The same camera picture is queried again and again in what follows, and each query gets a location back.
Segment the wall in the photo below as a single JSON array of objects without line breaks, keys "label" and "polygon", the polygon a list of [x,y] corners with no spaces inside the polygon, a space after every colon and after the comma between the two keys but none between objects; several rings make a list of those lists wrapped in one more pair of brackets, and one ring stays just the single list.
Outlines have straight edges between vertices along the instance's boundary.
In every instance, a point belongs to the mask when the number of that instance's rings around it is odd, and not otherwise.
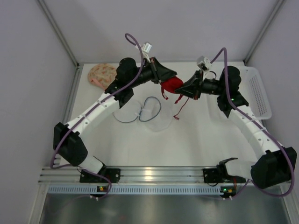
[{"label": "wall", "polygon": [[79,62],[119,62],[149,41],[160,61],[243,60],[276,0],[46,0]]},{"label": "wall", "polygon": [[[249,66],[263,79],[273,116],[269,131],[286,147],[299,153],[299,1],[288,0],[253,55]],[[299,196],[299,163],[296,167]]]},{"label": "wall", "polygon": [[34,0],[0,3],[0,223],[26,223],[75,69]]}]

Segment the white tabletop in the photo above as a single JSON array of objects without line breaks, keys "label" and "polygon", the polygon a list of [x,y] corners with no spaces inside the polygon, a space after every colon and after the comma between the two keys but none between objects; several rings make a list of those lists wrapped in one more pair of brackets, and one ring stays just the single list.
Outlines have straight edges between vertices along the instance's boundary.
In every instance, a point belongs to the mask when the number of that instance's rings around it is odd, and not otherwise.
[{"label": "white tabletop", "polygon": [[[184,82],[198,70],[196,63],[162,64],[176,71]],[[244,66],[243,62],[229,64]],[[87,80],[89,70],[95,65],[85,64],[83,67],[72,119],[103,93]],[[213,64],[218,77],[222,69],[223,62]],[[161,95],[160,85],[148,82],[134,88],[133,98],[143,105],[147,97],[155,96],[176,114],[185,98],[174,105],[178,95],[166,94],[170,98],[167,101]],[[170,126],[160,132],[149,130],[138,120],[120,123],[110,115],[94,129],[84,144],[90,153],[109,166],[214,166],[231,157],[255,161],[253,150],[239,129],[221,116],[216,98],[202,94],[197,101],[189,100],[179,114],[180,120],[173,119]]]}]

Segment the robotic arm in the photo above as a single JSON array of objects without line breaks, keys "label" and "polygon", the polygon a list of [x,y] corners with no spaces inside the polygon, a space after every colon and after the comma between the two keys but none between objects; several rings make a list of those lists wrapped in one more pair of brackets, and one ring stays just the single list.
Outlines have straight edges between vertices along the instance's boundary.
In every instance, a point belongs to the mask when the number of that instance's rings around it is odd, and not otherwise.
[{"label": "robotic arm", "polygon": [[[290,169],[279,147],[265,134],[266,129],[264,127],[260,129],[254,124],[254,122],[257,122],[260,126],[263,126],[261,122],[256,119],[249,120],[229,104],[226,96],[224,71],[219,80],[207,79],[206,75],[211,68],[209,60],[201,57],[198,59],[197,65],[199,70],[181,87],[177,88],[175,93],[194,100],[199,99],[202,93],[218,95],[219,109],[240,129],[253,148],[257,158],[257,162],[241,161],[237,158],[221,161],[217,165],[217,169],[222,179],[240,176],[253,180],[262,189],[290,180]],[[60,146],[58,153],[72,166],[80,166],[93,173],[100,174],[105,169],[105,164],[92,156],[84,145],[84,140],[90,131],[109,114],[124,106],[131,99],[133,96],[132,88],[148,81],[156,84],[163,83],[177,75],[175,71],[161,65],[156,58],[150,58],[145,61],[142,72],[134,83],[123,91],[116,93],[114,97],[101,103],[103,99],[133,80],[138,69],[134,59],[122,59],[117,68],[116,79],[105,90],[105,93],[74,120],[65,125],[58,123],[55,126],[54,149],[62,142],[66,133],[69,133]],[[241,82],[240,71],[236,67],[228,66],[228,74],[231,100],[237,108],[253,117],[248,102],[238,91]],[[297,154],[292,147],[284,149],[294,169]]]}]

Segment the white plastic basket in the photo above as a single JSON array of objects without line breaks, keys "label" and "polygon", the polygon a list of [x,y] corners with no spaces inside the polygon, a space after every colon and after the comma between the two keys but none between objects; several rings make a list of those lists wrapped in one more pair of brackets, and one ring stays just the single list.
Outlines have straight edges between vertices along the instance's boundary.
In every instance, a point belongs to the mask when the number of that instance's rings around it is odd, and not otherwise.
[{"label": "white plastic basket", "polygon": [[240,93],[248,101],[252,112],[259,120],[269,119],[272,111],[261,76],[256,68],[238,67],[240,70]]}]

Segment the red strap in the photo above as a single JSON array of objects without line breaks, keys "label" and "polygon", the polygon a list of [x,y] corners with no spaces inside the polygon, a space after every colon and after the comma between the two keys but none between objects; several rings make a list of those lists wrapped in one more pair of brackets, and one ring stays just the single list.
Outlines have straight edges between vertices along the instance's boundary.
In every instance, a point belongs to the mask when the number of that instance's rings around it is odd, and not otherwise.
[{"label": "red strap", "polygon": [[183,95],[181,94],[181,95],[179,95],[179,97],[178,97],[178,99],[176,100],[176,102],[174,103],[174,104],[177,104],[180,100],[181,100],[181,98],[183,97]]},{"label": "red strap", "polygon": [[179,120],[179,118],[177,117],[177,115],[181,112],[181,110],[182,110],[183,107],[186,105],[186,103],[188,102],[188,100],[189,100],[189,97],[188,97],[188,99],[186,100],[186,102],[184,103],[184,105],[182,105],[181,109],[179,109],[178,113],[177,113],[176,115],[173,116],[175,119]]},{"label": "red strap", "polygon": [[165,92],[164,92],[164,88],[163,86],[161,86],[161,93],[164,99],[168,100],[168,97],[166,96]]}]

